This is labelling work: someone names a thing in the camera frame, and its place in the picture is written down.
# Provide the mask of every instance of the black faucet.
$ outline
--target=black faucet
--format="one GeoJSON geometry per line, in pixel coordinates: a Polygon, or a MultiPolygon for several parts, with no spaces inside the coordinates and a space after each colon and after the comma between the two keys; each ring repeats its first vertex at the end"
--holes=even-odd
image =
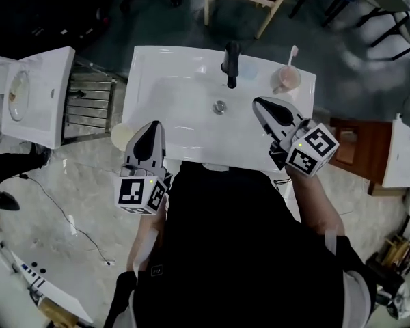
{"type": "Polygon", "coordinates": [[[225,59],[221,64],[221,70],[228,75],[228,87],[234,89],[237,86],[238,57],[241,47],[238,42],[230,41],[225,47],[225,59]]]}

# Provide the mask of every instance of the white sink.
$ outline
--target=white sink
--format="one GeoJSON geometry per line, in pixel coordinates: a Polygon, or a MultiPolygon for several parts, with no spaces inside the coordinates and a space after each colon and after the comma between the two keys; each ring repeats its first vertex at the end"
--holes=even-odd
{"type": "Polygon", "coordinates": [[[277,96],[311,117],[314,74],[300,70],[301,86],[273,95],[271,75],[281,66],[240,56],[237,86],[226,86],[224,52],[171,46],[137,46],[128,79],[122,122],[138,129],[159,120],[169,159],[278,172],[269,157],[272,139],[252,111],[258,96],[277,96]],[[213,104],[223,101],[217,115],[213,104]]]}
{"type": "Polygon", "coordinates": [[[74,59],[74,50],[63,47],[12,61],[2,112],[3,134],[40,144],[49,148],[61,146],[62,121],[68,78],[74,59]],[[27,73],[29,98],[21,120],[10,114],[10,90],[19,72],[27,73]]]}

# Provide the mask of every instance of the white box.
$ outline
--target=white box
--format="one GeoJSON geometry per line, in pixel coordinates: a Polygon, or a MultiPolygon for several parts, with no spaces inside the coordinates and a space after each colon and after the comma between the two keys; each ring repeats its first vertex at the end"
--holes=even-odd
{"type": "Polygon", "coordinates": [[[128,213],[155,215],[166,190],[157,176],[120,176],[115,180],[115,206],[128,213]]]}
{"type": "Polygon", "coordinates": [[[31,239],[10,246],[18,269],[32,290],[93,323],[103,305],[103,291],[93,269],[83,263],[65,261],[59,252],[50,248],[31,239]]]}

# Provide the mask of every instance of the sink drain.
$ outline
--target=sink drain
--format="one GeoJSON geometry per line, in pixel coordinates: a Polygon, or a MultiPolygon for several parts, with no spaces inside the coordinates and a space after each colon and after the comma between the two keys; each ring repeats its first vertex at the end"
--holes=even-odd
{"type": "Polygon", "coordinates": [[[226,104],[223,101],[217,101],[215,104],[213,104],[213,112],[221,115],[225,113],[226,111],[226,104]]]}

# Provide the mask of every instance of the metal grate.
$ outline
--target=metal grate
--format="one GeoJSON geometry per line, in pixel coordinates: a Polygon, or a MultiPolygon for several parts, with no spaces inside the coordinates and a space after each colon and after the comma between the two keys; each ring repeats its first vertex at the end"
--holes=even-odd
{"type": "Polygon", "coordinates": [[[64,106],[63,145],[111,134],[114,92],[119,83],[126,84],[127,79],[74,57],[64,106]]]}

